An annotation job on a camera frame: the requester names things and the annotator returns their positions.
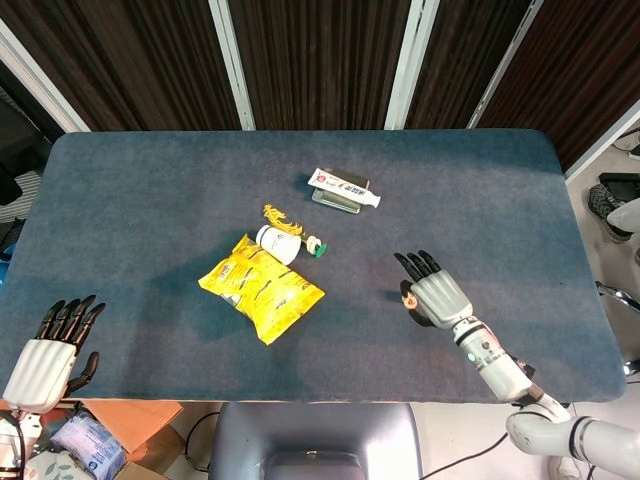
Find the green bottle cap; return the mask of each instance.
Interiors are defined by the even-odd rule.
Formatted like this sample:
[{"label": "green bottle cap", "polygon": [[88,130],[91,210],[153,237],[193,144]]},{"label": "green bottle cap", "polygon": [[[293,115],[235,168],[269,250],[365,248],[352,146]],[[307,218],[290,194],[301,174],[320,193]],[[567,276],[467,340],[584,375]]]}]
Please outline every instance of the green bottle cap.
[{"label": "green bottle cap", "polygon": [[320,258],[322,255],[324,255],[324,252],[326,251],[327,251],[326,243],[321,243],[320,245],[318,245],[318,248],[316,248],[316,253],[315,253],[316,258]]}]

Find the robotic arm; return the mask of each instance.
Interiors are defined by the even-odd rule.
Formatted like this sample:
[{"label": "robotic arm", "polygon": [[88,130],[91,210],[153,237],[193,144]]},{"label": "robotic arm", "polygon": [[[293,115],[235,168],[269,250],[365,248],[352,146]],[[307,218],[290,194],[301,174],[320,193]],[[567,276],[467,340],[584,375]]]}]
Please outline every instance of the robotic arm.
[{"label": "robotic arm", "polygon": [[496,397],[522,406],[507,419],[507,433],[516,447],[531,455],[573,457],[624,478],[640,479],[638,432],[591,417],[572,418],[473,316],[467,296],[431,255],[420,250],[417,255],[395,257],[415,282],[400,284],[411,317],[425,327],[451,330],[453,341]]},{"label": "robotic arm", "polygon": [[98,368],[100,355],[92,352],[82,373],[69,380],[78,353],[105,308],[101,303],[86,313],[94,300],[91,295],[82,301],[57,302],[22,349],[2,395],[11,414],[0,412],[0,480],[23,478],[42,430],[40,415],[89,383]]}]

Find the shoe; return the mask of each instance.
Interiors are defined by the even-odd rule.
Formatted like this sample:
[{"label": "shoe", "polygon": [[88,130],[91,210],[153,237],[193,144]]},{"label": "shoe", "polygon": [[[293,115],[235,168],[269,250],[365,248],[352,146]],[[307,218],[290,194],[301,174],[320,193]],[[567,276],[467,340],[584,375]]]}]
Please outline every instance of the shoe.
[{"label": "shoe", "polygon": [[614,197],[607,187],[600,183],[589,189],[587,196],[589,211],[598,217],[606,234],[615,242],[626,242],[632,235],[632,233],[620,230],[607,222],[607,216],[624,203]]}]

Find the carpeted table surface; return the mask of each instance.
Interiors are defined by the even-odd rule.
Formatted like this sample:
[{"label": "carpeted table surface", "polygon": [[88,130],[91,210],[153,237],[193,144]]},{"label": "carpeted table surface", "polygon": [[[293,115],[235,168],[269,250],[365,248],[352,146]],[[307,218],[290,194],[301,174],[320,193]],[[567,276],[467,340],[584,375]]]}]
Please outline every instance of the carpeted table surface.
[{"label": "carpeted table surface", "polygon": [[[310,200],[317,166],[378,209]],[[292,268],[326,292],[269,347],[197,280],[272,203],[328,242]],[[58,299],[107,303],[85,397],[494,402],[450,332],[415,324],[392,254],[423,248],[560,401],[624,388],[553,146],[529,130],[72,134],[55,145],[0,295],[0,384]]]}]

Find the yellow snack bag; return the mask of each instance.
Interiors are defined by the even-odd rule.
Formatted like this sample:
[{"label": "yellow snack bag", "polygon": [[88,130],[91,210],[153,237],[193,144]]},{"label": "yellow snack bag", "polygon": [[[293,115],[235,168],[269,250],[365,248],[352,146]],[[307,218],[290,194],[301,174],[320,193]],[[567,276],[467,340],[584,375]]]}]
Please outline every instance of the yellow snack bag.
[{"label": "yellow snack bag", "polygon": [[247,235],[198,284],[249,317],[267,345],[324,296]]}]

